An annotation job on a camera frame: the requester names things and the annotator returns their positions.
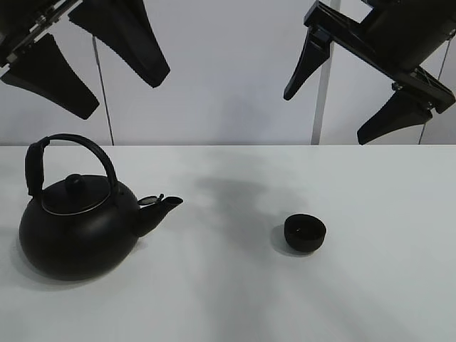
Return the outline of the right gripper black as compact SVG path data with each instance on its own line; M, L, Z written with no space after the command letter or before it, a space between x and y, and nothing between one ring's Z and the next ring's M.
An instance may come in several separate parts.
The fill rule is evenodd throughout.
M344 47L395 84L388 102L357 132L365 145L396 130L424 125L432 113L455 103L453 92L421 64L455 32L454 1L372 1L362 22L316 1L304 17L306 40L284 90L291 100L331 55L331 42Z

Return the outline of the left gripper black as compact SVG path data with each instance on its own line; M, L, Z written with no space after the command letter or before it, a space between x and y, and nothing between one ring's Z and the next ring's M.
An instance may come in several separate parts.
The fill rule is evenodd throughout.
M143 1L79 3L2 1L1 67L12 64L1 81L35 93L87 120L99 106L98 99L70 67L53 35L46 34L36 42L39 35L74 7L68 14L70 21L116 52L149 86L160 86L170 67Z

